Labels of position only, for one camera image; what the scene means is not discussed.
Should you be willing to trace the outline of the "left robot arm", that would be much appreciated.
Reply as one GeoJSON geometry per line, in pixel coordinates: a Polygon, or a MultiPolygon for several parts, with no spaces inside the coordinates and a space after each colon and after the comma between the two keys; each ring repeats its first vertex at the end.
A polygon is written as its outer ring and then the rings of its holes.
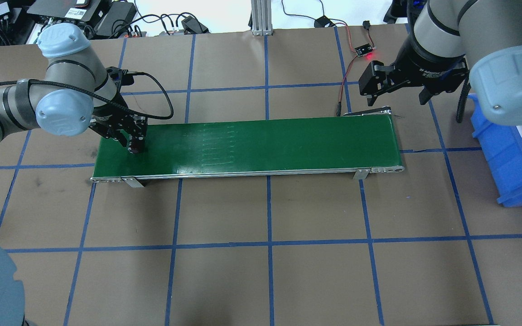
{"type": "MultiPolygon", "coordinates": [[[[147,121],[128,109],[118,69],[103,66],[89,39],[73,24],[43,31],[38,48],[47,58],[43,80],[0,82],[0,142],[7,136],[41,128],[58,136],[91,129],[114,139],[129,153],[143,150],[147,121]]],[[[27,326],[23,283],[0,247],[0,326],[27,326]]]]}

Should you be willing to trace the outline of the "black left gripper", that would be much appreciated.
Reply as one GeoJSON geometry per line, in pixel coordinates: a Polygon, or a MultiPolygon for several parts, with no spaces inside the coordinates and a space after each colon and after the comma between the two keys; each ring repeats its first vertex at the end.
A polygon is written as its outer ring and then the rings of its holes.
{"type": "MultiPolygon", "coordinates": [[[[117,67],[106,68],[106,78],[95,89],[95,94],[124,106],[127,103],[121,95],[122,86],[131,86],[133,74],[127,69],[117,67]]],[[[131,154],[139,154],[145,150],[147,136],[147,118],[140,114],[128,113],[114,105],[93,99],[94,110],[90,128],[107,139],[114,139],[122,147],[128,147],[131,154]]]]}

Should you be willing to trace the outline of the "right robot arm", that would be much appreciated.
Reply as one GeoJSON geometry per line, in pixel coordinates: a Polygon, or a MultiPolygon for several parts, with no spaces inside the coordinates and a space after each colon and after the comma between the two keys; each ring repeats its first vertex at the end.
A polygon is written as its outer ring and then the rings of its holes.
{"type": "Polygon", "coordinates": [[[410,33],[390,65],[371,61],[358,81],[372,106],[402,87],[419,103],[468,81],[487,120],[522,125],[522,0],[403,0],[410,33]]]}

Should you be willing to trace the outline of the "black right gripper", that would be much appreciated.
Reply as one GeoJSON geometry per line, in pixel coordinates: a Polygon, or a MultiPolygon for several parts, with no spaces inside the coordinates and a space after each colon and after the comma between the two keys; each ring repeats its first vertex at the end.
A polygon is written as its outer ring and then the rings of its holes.
{"type": "Polygon", "coordinates": [[[469,68],[463,56],[436,56],[423,48],[413,34],[409,34],[393,66],[386,66],[377,60],[369,62],[358,80],[358,86],[369,107],[381,95],[397,90],[400,82],[408,86],[423,86],[419,104],[426,105],[438,93],[458,89],[468,74],[469,68]]]}

